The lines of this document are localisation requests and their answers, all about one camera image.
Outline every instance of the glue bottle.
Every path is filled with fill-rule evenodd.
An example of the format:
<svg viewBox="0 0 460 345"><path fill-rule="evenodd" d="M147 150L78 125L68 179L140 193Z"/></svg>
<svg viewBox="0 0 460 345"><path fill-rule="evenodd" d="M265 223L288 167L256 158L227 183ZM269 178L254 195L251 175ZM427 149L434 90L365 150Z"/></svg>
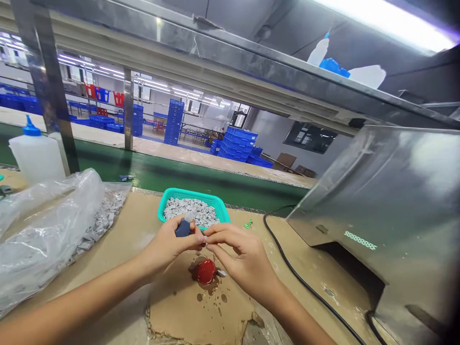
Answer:
<svg viewBox="0 0 460 345"><path fill-rule="evenodd" d="M184 218L182 218L179 227L176 230L176 237L185 237L190 235L190 223L194 219L193 212L188 212Z"/></svg>
<svg viewBox="0 0 460 345"><path fill-rule="evenodd" d="M326 36L318 42L316 48L311 52L310 56L308 57L307 63L319 66L321 62L324 60L324 57L327 54L327 48L329 47L329 32Z"/></svg>

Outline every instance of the black cable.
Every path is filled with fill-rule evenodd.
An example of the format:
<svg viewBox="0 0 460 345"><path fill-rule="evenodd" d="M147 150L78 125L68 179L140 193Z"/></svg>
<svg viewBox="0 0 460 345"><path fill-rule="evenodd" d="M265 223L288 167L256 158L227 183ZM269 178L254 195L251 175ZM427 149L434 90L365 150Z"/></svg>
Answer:
<svg viewBox="0 0 460 345"><path fill-rule="evenodd" d="M313 290L313 288L308 285L305 280L302 279L301 276L299 276L299 274L296 272L296 270L291 266L288 258L286 258L286 255L284 254L284 251L283 251L283 248L281 248L281 245L279 244L278 242L278 239L276 238L275 234L272 232L272 230L270 229L270 227L268 226L267 224L267 217L270 216L272 213L276 212L276 211L279 211L281 209L284 209L284 208L288 208L288 207L295 207L297 205L287 205L287 206L282 206L282 207L279 207L271 212L268 212L267 214L264 215L264 224L265 224L265 227L267 228L268 232L270 233L270 235L272 235L273 239L275 240L275 243L276 243L276 246L278 247L278 250L279 252L281 253L281 256L283 257L283 260L284 262L286 263L286 265L288 266L288 268L291 270L292 274L295 275L295 277L299 280L299 282L308 290L310 291L313 296L315 296L322 304L324 304L326 306L327 309L329 309L329 311L334 314L334 316L336 318L339 319L339 321L347 328L347 330L350 331L350 333L353 335L353 337L356 338L356 340L358 340L358 342L361 344L361 345L366 345L366 343L364 342L364 340L361 339L361 337L355 332L355 330L353 328L351 328L351 326L343 319L343 317L340 316L340 314L338 312L335 311L335 309L328 303L326 302L326 300L324 298L322 298L315 290ZM377 339L382 343L382 345L387 345L387 343L383 340L383 338L381 337L381 335L379 334L379 332L377 331L377 329L375 328L373 322L372 322L372 316L374 315L374 312L373 311L368 311L366 313L366 320L369 324L369 327L371 328L371 330L374 332L375 336L377 337Z"/></svg>

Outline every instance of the stainless steel panel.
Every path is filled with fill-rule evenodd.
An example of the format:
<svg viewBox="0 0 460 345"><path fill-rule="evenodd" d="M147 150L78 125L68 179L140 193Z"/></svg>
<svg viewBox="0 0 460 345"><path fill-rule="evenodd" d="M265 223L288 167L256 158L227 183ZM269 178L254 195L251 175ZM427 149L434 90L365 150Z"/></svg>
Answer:
<svg viewBox="0 0 460 345"><path fill-rule="evenodd" d="M133 150L133 113L134 113L134 83L131 70L125 72L125 150Z"/></svg>
<svg viewBox="0 0 460 345"><path fill-rule="evenodd" d="M401 344L449 322L460 228L460 132L365 126L288 216L385 283L376 319Z"/></svg>
<svg viewBox="0 0 460 345"><path fill-rule="evenodd" d="M29 0L14 0L11 6L19 35L27 48L29 71L43 109L46 131L64 147L65 170L68 164L71 173L80 171L49 11Z"/></svg>
<svg viewBox="0 0 460 345"><path fill-rule="evenodd" d="M156 42L256 79L399 126L459 128L447 116L368 88L148 1L34 0L76 18Z"/></svg>

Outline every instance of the window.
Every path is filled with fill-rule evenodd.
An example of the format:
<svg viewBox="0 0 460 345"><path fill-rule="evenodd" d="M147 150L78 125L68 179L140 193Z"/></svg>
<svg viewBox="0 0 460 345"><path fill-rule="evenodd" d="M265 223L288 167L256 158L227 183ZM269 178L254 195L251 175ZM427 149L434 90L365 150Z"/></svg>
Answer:
<svg viewBox="0 0 460 345"><path fill-rule="evenodd" d="M324 154L337 133L303 122L295 122L284 144Z"/></svg>

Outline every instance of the white plastic bottle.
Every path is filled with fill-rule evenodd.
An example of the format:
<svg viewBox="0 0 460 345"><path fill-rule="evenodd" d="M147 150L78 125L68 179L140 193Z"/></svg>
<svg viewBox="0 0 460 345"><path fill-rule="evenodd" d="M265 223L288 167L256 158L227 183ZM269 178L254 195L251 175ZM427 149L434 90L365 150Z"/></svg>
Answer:
<svg viewBox="0 0 460 345"><path fill-rule="evenodd" d="M316 48L311 52L310 56L308 57L307 62L314 66L319 66L321 62L324 60L324 57L327 54L327 48L329 47L329 38L327 35L321 41L318 42Z"/></svg>
<svg viewBox="0 0 460 345"><path fill-rule="evenodd" d="M29 186L66 177L58 143L42 136L27 115L24 135L9 140L11 151Z"/></svg>

